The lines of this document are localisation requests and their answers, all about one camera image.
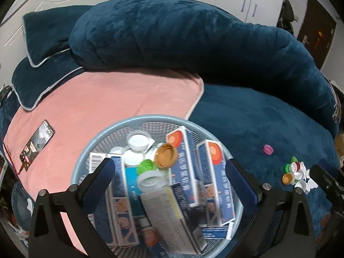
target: medicine box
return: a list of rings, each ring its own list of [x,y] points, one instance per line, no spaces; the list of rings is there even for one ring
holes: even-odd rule
[[[166,141],[178,151],[178,159],[169,169],[170,184],[180,183],[191,207],[206,204],[192,133],[181,126],[166,135]]]
[[[140,199],[167,252],[202,253],[206,241],[180,183],[141,194]]]
[[[229,222],[228,224],[222,227],[205,227],[201,228],[203,236],[206,239],[223,239],[223,240],[231,240],[232,239],[232,232],[233,232],[234,222]]]
[[[109,185],[108,196],[118,245],[122,247],[138,245],[140,242],[130,206],[122,155],[107,154],[106,157],[111,158],[116,166],[116,174]]]
[[[220,142],[204,140],[197,145],[208,205],[208,227],[221,227],[235,220],[232,189],[226,177],[226,160]]]
[[[93,173],[105,157],[106,154],[104,153],[91,152],[89,155],[89,172]],[[95,212],[93,214],[89,214],[88,218],[100,238],[107,244],[107,246],[118,246],[114,224],[111,218],[107,191],[100,200]]]

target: smartphone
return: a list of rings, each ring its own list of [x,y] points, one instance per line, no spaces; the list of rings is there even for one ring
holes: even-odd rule
[[[24,169],[27,171],[33,160],[42,151],[44,146],[48,143],[55,131],[50,126],[48,121],[44,120],[43,123],[38,127],[35,133],[32,135],[22,153],[20,154],[20,160],[23,164]]]

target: screw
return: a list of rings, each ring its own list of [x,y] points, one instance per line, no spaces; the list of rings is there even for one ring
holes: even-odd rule
[[[78,186],[76,184],[72,184],[68,189],[70,192],[74,192],[78,189]]]
[[[296,191],[296,193],[298,193],[300,195],[303,193],[303,190],[300,187],[296,187],[295,191]]]
[[[267,191],[271,190],[272,186],[269,183],[264,183],[263,188]]]
[[[45,193],[46,193],[46,190],[45,189],[42,189],[39,193],[38,193],[38,195],[40,195],[40,196],[44,196],[45,195]]]

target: wall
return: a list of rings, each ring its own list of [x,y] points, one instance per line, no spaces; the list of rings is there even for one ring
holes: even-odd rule
[[[338,20],[338,14],[329,0],[318,0],[321,5],[337,22],[336,30],[330,51],[321,68],[329,80],[335,80],[341,89],[344,89],[344,23]],[[293,22],[295,36],[299,34],[307,9],[307,0],[290,0],[294,14],[299,17],[299,22]]]

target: blue mesh basket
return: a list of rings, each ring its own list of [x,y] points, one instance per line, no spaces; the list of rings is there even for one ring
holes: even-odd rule
[[[119,121],[110,127],[98,133],[84,148],[79,156],[73,170],[71,184],[80,184],[88,174],[89,170],[89,153],[103,152],[109,153],[110,149],[115,146],[125,147],[127,142],[127,135],[132,130],[142,130],[148,132],[155,140],[153,146],[161,142],[166,142],[166,134],[175,130],[180,126],[187,127],[192,131],[192,138],[195,144],[204,139],[215,140],[218,139],[202,127],[177,117],[169,115],[140,115]],[[223,147],[223,152],[226,159],[231,158],[228,149]],[[238,229],[241,216],[243,214],[243,205],[241,204],[236,193],[233,193],[233,202],[235,210],[235,221],[232,232],[232,237]],[[169,253],[170,258],[187,258],[187,257],[216,257],[228,245],[229,240],[214,240],[207,239],[207,247],[202,255],[183,255],[176,253]],[[119,258],[150,258],[150,252],[147,249],[139,247],[112,247],[111,250]]]

